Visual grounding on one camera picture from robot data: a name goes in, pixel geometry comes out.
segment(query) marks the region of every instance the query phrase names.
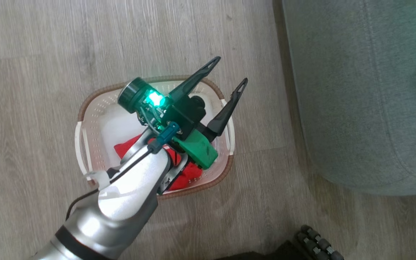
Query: black wheel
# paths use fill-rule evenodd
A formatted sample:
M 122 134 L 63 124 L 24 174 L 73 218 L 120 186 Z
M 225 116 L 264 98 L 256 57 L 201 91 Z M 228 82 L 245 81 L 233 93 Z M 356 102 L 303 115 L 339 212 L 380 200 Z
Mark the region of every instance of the black wheel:
M 319 245 L 321 250 L 327 250 L 327 247 L 332 246 L 325 238 L 322 238 L 321 240 L 319 240 L 319 242 L 317 242 L 317 245 Z
M 309 237 L 310 238 L 312 238 L 312 239 L 316 239 L 316 237 L 317 236 L 319 236 L 320 237 L 320 234 L 317 232 L 317 231 L 315 231 L 314 229 L 313 230 L 309 230 L 308 232 L 307 232 L 307 234 L 309 235 Z
M 317 260 L 330 260 L 330 255 L 328 255 L 327 253 L 325 253 L 324 251 L 320 251 L 317 255 L 316 255 Z
M 306 249 L 309 253 L 315 255 L 314 248 L 317 247 L 316 242 L 314 242 L 312 240 L 309 240 L 309 241 L 306 242 L 305 247 L 306 247 Z
M 301 232 L 306 233 L 309 229 L 312 229 L 312 227 L 308 226 L 308 225 L 302 225 L 301 226 Z
M 345 260 L 345 258 L 340 254 L 340 252 L 335 251 L 330 255 L 331 260 Z
M 300 242 L 300 243 L 302 243 L 302 244 L 305 244 L 305 242 L 304 242 L 304 240 L 305 239 L 309 239 L 309 237 L 307 237 L 307 235 L 306 234 L 304 234 L 304 233 L 302 233 L 302 232 L 298 232 L 297 234 L 296 234 L 296 240 L 298 240 L 298 242 Z

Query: silver arm segment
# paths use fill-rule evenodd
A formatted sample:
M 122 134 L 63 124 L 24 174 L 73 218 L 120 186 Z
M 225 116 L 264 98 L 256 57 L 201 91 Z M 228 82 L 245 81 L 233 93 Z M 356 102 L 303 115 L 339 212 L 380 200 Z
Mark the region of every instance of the silver arm segment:
M 114 168 L 114 177 L 147 151 L 145 139 L 150 137 L 146 129 L 132 147 L 136 152 Z M 164 149 L 150 153 L 120 179 L 79 201 L 51 241 L 30 259 L 118 259 L 157 208 L 157 189 L 169 170 Z

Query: blue connector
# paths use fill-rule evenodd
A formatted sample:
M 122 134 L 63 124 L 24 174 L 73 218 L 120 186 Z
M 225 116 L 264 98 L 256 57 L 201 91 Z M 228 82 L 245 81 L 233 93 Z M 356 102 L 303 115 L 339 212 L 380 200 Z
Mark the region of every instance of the blue connector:
M 165 129 L 157 136 L 152 142 L 149 143 L 147 148 L 152 151 L 153 154 L 157 154 L 162 147 L 171 141 L 171 139 L 178 133 L 180 127 L 175 122 L 170 122 Z

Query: wooden floor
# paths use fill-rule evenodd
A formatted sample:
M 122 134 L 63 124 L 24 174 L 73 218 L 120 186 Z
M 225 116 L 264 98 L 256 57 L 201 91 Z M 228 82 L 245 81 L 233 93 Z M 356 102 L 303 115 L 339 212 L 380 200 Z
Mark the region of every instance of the wooden floor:
M 0 259 L 24 259 L 88 191 L 74 128 L 91 92 L 136 76 L 211 73 L 234 114 L 233 170 L 162 201 L 121 259 L 267 253 L 309 224 L 346 259 L 416 259 L 416 196 L 358 194 L 312 173 L 279 2 L 0 0 Z

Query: red clothing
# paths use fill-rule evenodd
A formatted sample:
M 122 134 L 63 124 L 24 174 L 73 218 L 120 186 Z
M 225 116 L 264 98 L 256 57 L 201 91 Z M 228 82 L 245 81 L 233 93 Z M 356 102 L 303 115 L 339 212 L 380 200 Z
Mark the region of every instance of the red clothing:
M 140 135 L 128 140 L 125 143 L 117 144 L 113 148 L 117 152 L 117 155 L 120 156 L 120 158 L 123 158 L 123 156 L 129 150 L 129 148 L 131 148 L 131 146 L 134 145 L 134 143 L 136 143 L 139 138 L 140 138 Z M 168 151 L 168 153 L 170 154 L 171 160 L 173 161 L 173 164 L 176 166 L 177 164 L 175 163 L 179 163 L 181 161 L 181 156 L 167 145 L 163 146 L 163 148 Z M 169 190 L 175 191 L 175 190 L 183 189 L 187 187 L 191 179 L 200 178 L 201 175 L 202 175 L 202 169 L 198 168 L 197 165 L 190 162 L 183 169 L 183 171 L 177 177 L 177 179 L 173 182 Z

